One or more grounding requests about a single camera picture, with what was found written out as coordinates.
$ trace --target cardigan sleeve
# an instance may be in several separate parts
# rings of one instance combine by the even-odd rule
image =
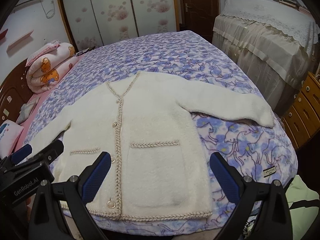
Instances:
[[[65,106],[55,119],[47,124],[36,136],[29,142],[32,147],[32,154],[28,158],[33,157],[43,148],[48,146],[62,131],[68,129],[71,125],[72,115],[71,106]]]
[[[266,127],[274,125],[271,107],[257,95],[240,94],[217,85],[181,77],[168,82],[177,103],[189,112],[209,114],[229,121],[251,119]]]

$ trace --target wall shelf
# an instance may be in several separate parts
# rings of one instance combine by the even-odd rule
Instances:
[[[33,33],[34,30],[22,35],[20,38],[16,39],[14,42],[12,42],[11,44],[9,44],[8,48],[7,48],[7,52],[12,49],[13,47],[17,46],[20,42],[22,42],[23,40],[25,40],[26,38],[30,37],[30,35]]]
[[[0,40],[2,40],[5,37],[7,32],[8,32],[8,29],[6,29],[6,30],[4,30],[3,32],[0,33]]]

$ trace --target wooden headboard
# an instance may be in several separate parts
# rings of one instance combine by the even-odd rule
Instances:
[[[0,86],[0,125],[7,119],[15,122],[21,106],[29,101],[33,92],[27,85],[28,67],[25,59],[18,64]]]

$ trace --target floral wardrobe door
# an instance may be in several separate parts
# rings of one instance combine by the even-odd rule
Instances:
[[[63,5],[78,50],[103,46],[90,0],[63,0]]]
[[[177,31],[173,0],[132,0],[139,36]]]
[[[104,45],[138,36],[130,0],[91,0]]]

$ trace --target pillow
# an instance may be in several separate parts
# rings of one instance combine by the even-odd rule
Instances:
[[[32,63],[42,55],[57,49],[57,47],[60,46],[60,43],[61,41],[59,40],[51,41],[44,45],[41,49],[37,50],[35,53],[32,53],[27,59],[26,67],[31,66]]]
[[[9,156],[17,141],[19,140],[20,134],[22,133],[23,127],[12,122],[10,120],[4,121],[0,126],[0,158],[3,159]]]
[[[38,96],[38,97],[32,99],[30,102],[23,104],[21,106],[21,111],[20,111],[19,117],[16,121],[17,124],[21,124],[29,118],[32,111],[35,109],[39,99],[40,99],[40,97]]]

